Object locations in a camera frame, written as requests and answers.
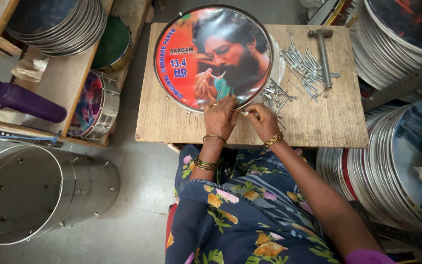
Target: woman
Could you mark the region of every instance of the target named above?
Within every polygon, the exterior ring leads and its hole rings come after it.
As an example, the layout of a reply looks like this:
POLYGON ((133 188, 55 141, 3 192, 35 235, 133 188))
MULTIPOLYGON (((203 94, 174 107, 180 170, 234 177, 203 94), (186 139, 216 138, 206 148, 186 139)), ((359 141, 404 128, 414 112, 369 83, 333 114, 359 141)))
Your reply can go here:
POLYGON ((391 264, 358 213, 283 139, 262 104, 247 117, 268 147, 239 150, 233 167, 220 158, 239 111, 235 95, 204 108, 200 150, 180 153, 178 207, 166 246, 168 264, 391 264))

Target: hand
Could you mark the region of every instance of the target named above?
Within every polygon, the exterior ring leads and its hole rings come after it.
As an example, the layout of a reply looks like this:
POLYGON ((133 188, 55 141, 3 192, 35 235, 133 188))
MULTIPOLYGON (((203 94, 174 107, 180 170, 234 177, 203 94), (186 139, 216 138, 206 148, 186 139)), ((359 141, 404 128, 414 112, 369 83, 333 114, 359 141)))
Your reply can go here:
POLYGON ((248 115, 244 115, 252 122, 256 133, 263 142, 268 141, 274 135, 279 133, 278 116, 273 113, 266 105, 256 103, 245 108, 249 111, 248 115))
POLYGON ((202 100, 199 103, 209 103, 214 101, 218 96, 216 87, 209 85, 212 69, 198 73, 193 81, 193 93, 196 99, 202 100))
POLYGON ((240 111, 232 111, 239 101, 235 95, 226 95, 219 101, 212 101, 204 107, 204 125, 206 135, 218 135, 228 140, 235 126, 240 111))

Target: purple bottle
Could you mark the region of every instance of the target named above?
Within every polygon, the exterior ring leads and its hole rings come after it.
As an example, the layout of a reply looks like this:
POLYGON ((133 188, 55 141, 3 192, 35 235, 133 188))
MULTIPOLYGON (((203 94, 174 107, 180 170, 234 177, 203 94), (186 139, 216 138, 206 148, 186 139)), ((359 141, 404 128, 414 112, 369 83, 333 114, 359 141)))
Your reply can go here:
POLYGON ((53 123, 62 122, 67 115, 66 109, 54 102, 10 83, 0 82, 0 105, 53 123))

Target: purple sleeve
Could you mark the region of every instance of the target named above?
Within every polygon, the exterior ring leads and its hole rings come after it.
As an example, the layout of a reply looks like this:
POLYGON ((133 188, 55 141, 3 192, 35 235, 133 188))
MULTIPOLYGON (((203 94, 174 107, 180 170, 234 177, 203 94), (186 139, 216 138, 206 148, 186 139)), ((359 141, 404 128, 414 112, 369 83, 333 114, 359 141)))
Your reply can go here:
POLYGON ((345 257, 346 264, 395 264, 386 255, 371 249, 358 249, 345 257))

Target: hammer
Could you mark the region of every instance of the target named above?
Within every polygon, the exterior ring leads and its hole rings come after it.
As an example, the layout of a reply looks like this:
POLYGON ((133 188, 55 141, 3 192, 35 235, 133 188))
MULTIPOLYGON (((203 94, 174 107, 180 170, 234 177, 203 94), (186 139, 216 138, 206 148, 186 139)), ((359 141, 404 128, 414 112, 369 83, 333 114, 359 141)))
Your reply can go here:
POLYGON ((325 90, 330 90, 331 82, 330 70, 328 69, 328 58, 325 50, 325 40, 333 36, 333 30, 317 29, 316 31, 308 32, 309 38, 316 38, 318 42, 318 50, 320 52, 320 58, 322 59, 322 72, 324 73, 325 90))

